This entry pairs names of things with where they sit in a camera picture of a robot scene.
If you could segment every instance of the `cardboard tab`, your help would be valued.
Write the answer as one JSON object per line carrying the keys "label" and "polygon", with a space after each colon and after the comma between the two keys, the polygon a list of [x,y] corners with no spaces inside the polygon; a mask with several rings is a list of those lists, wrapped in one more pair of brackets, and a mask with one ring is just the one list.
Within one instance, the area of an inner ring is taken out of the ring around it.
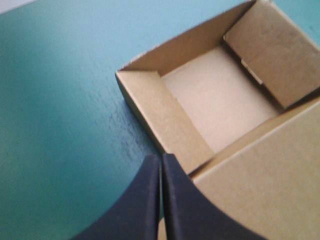
{"label": "cardboard tab", "polygon": [[320,87],[319,48],[273,3],[257,1],[224,39],[284,108]]}
{"label": "cardboard tab", "polygon": [[126,101],[158,148],[174,153],[184,171],[191,173],[214,156],[158,72],[118,71],[116,76]]}

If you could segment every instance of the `cardboard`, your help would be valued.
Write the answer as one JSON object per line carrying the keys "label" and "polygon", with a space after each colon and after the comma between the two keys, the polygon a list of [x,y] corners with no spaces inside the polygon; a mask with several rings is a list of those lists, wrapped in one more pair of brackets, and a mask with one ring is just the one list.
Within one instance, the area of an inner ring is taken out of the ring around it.
{"label": "cardboard", "polygon": [[258,0],[157,46],[116,77],[158,148],[177,156],[212,203],[267,239],[313,240],[319,66],[317,46]]}
{"label": "cardboard", "polygon": [[122,92],[130,92],[127,102],[148,127],[159,149],[188,159],[181,163],[187,173],[214,156],[156,71],[119,71],[117,77]]}
{"label": "cardboard", "polygon": [[320,98],[194,179],[218,208],[274,240],[320,239]]}
{"label": "cardboard", "polygon": [[248,10],[225,41],[285,108],[320,87],[320,49],[269,1]]}
{"label": "cardboard", "polygon": [[162,80],[216,153],[282,111],[222,45]]}

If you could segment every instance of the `box flap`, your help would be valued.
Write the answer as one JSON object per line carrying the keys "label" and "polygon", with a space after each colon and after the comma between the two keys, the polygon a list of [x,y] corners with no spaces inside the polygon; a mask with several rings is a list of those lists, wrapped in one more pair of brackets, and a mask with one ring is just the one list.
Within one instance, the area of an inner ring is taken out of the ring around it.
{"label": "box flap", "polygon": [[257,1],[224,39],[284,108],[320,87],[319,48],[273,3]]}
{"label": "box flap", "polygon": [[194,182],[267,239],[320,239],[320,99]]}
{"label": "box flap", "polygon": [[191,173],[214,152],[156,71],[118,71],[120,89],[162,152],[174,153]]}

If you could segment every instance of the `teal table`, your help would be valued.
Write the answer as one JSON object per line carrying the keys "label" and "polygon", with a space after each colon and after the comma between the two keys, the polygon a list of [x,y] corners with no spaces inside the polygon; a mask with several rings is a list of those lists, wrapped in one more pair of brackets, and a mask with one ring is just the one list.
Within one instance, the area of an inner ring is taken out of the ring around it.
{"label": "teal table", "polygon": [[[0,239],[66,240],[156,149],[114,72],[240,0],[38,0],[0,15]],[[320,1],[276,0],[320,45]]]}

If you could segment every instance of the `dark blue object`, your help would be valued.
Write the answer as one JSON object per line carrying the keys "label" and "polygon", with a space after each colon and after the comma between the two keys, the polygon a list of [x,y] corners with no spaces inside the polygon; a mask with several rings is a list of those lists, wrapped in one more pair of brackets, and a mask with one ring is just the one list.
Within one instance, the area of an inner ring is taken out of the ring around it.
{"label": "dark blue object", "polygon": [[214,206],[182,170],[175,155],[164,154],[162,190],[167,240],[263,240]]}
{"label": "dark blue object", "polygon": [[119,200],[72,240],[156,240],[159,222],[160,161],[145,157],[134,180]]}

